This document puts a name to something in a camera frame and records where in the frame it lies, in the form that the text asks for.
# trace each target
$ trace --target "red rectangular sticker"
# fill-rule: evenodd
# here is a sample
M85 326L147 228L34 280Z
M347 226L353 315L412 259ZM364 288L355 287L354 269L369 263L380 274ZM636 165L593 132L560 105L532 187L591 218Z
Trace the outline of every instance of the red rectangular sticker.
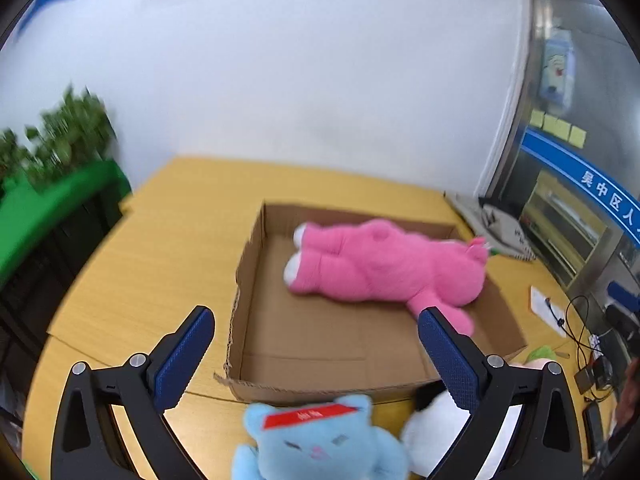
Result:
M295 426L320 418L329 418L330 416L345 415L347 413L357 412L357 408L345 406L343 404L328 404L327 406L318 406L316 408L303 408L292 412L275 413L264 419L264 430L273 428L283 428L285 426Z

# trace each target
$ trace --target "cardboard box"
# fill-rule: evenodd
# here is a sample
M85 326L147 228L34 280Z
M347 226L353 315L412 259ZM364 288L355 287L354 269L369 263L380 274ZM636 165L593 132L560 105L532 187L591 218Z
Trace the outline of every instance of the cardboard box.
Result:
M236 272L226 378L244 401L294 404L363 392L376 401L409 398L438 379L402 303L339 303L295 296L282 279L302 222L360 224L372 217L298 205L265 204ZM431 238L460 238L447 224L391 219ZM485 353L509 359L526 345L498 287L487 279L466 310L476 324L474 341Z

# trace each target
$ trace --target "white wall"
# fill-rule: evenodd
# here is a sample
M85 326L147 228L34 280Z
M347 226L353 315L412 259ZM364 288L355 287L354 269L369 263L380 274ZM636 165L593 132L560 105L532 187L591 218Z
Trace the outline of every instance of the white wall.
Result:
M0 52L0 127L73 82L134 187L206 154L482 192L528 30L528 0L60 0Z

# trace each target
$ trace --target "blue banner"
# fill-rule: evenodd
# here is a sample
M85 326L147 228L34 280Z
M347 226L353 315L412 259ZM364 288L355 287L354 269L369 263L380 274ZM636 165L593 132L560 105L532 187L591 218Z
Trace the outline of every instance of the blue banner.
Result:
M640 203L586 160L527 128L521 149L569 179L613 218L640 248Z

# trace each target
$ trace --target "pink stuffed animal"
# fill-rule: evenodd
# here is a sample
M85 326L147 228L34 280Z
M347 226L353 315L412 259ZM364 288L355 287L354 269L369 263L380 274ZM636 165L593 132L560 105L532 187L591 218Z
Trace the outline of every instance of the pink stuffed animal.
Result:
M430 240L376 219L359 226L299 226L300 250L288 261L284 281L295 294L319 293L340 301L404 301L418 314L437 306L461 334L472 319L459 307L478 297L488 251L484 240L468 245Z

